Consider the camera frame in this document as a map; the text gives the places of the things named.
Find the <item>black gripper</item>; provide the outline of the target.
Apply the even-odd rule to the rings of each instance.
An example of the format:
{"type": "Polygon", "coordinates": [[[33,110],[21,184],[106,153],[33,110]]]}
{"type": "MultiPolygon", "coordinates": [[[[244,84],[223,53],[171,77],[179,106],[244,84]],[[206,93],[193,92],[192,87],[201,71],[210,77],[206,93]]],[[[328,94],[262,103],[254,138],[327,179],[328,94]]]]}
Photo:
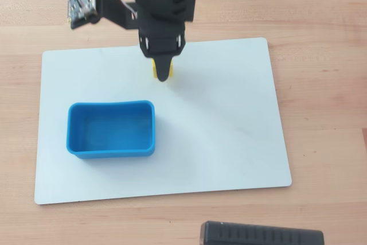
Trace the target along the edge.
{"type": "MultiPolygon", "coordinates": [[[[139,35],[147,57],[178,55],[185,45],[185,23],[194,19],[196,0],[135,0],[139,35]]],[[[170,76],[170,56],[152,59],[153,75],[164,82],[170,76]]]]}

